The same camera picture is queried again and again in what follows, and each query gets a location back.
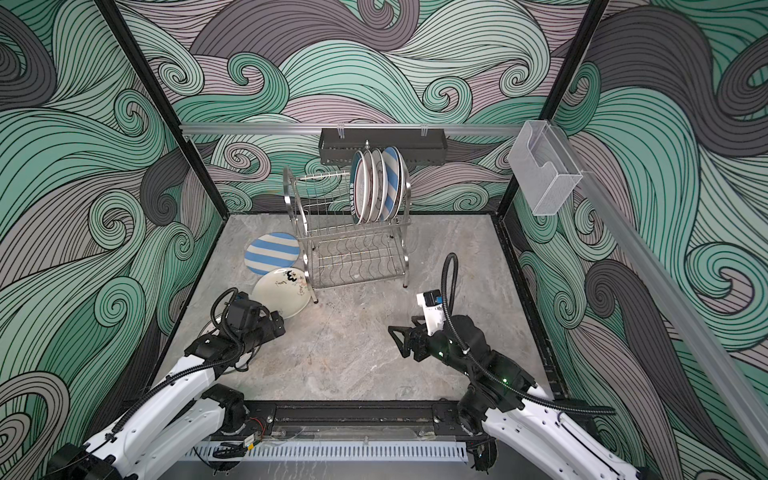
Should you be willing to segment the orange sun plate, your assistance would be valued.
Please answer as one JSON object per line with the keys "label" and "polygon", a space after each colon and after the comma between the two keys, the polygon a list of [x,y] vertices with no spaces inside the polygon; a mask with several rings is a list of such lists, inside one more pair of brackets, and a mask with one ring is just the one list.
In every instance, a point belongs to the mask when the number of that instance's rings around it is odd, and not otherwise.
{"label": "orange sun plate", "polygon": [[211,322],[207,322],[199,331],[198,336],[201,337],[205,334],[212,333],[216,331],[216,326]]}

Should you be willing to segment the green rimmed white plate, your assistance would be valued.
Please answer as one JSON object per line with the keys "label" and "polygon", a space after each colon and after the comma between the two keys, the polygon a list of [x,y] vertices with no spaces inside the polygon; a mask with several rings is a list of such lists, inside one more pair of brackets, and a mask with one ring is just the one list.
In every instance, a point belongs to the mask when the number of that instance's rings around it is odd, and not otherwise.
{"label": "green rimmed white plate", "polygon": [[353,157],[353,168],[350,176],[351,208],[354,221],[360,224],[366,216],[369,202],[369,169],[365,154],[357,151]]}

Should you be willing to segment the white plate cloud emblem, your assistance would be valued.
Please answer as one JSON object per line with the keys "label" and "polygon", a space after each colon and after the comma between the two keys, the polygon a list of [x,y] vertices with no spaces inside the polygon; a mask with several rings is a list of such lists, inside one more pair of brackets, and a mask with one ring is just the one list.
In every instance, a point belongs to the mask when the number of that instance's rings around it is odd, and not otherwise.
{"label": "white plate cloud emblem", "polygon": [[387,173],[383,154],[380,150],[375,149],[372,152],[372,159],[373,166],[375,167],[377,187],[375,189],[375,203],[371,213],[373,214],[373,221],[379,222],[384,218],[384,207],[387,198]]}

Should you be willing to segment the white plate red characters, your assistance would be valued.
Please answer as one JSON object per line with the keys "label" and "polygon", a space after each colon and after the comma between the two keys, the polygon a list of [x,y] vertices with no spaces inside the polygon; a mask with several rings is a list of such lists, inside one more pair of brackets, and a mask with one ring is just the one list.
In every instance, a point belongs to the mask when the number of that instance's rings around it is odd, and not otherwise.
{"label": "white plate red characters", "polygon": [[377,201],[378,193],[380,190],[380,186],[379,186],[379,178],[377,173],[377,163],[376,163],[376,158],[374,153],[371,150],[367,150],[365,152],[365,158],[367,160],[368,173],[369,173],[369,179],[370,179],[367,214],[365,216],[365,220],[367,222],[372,222],[374,220],[374,210],[376,207],[376,201]]}

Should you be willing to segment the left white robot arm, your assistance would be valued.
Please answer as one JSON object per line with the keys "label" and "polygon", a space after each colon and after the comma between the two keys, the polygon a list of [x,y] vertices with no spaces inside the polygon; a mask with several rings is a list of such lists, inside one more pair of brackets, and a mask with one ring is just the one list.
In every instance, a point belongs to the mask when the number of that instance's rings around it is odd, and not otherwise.
{"label": "left white robot arm", "polygon": [[157,479],[204,438],[240,433],[249,418],[245,397],[219,380],[284,335],[284,319],[236,288],[217,297],[209,316],[211,331],[161,381],[82,445],[61,447],[46,478]]}

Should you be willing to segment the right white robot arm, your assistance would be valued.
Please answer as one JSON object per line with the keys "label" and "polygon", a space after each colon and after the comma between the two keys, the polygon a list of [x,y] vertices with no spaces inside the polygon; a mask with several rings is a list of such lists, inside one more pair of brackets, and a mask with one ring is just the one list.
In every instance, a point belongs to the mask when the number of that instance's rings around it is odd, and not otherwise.
{"label": "right white robot arm", "polygon": [[549,400],[527,371],[488,345],[470,317],[458,315],[435,333],[419,318],[388,332],[402,357],[434,358],[467,377],[456,419],[474,441],[476,469],[489,469],[503,443],[552,479],[656,478],[652,469],[621,459],[580,425],[604,410]]}

